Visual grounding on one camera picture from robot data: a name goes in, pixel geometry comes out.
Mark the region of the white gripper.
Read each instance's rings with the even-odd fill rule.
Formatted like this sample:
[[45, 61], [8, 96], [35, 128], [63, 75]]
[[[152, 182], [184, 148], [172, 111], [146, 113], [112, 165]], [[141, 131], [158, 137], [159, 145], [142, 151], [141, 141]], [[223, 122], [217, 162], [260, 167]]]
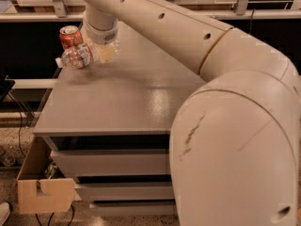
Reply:
[[118, 20], [113, 21], [111, 28], [98, 28], [93, 26], [87, 19], [87, 15], [84, 15], [83, 26], [87, 36], [95, 43], [100, 44], [99, 60], [101, 63], [109, 62], [115, 53], [115, 45], [112, 44], [118, 35], [119, 25]]

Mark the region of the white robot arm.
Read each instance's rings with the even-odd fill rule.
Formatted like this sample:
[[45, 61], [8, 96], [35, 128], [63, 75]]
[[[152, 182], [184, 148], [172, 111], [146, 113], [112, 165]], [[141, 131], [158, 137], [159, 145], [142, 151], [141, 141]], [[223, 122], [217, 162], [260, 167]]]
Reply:
[[300, 78], [268, 44], [164, 0], [84, 0], [205, 82], [181, 106], [169, 161], [181, 226], [296, 226]]

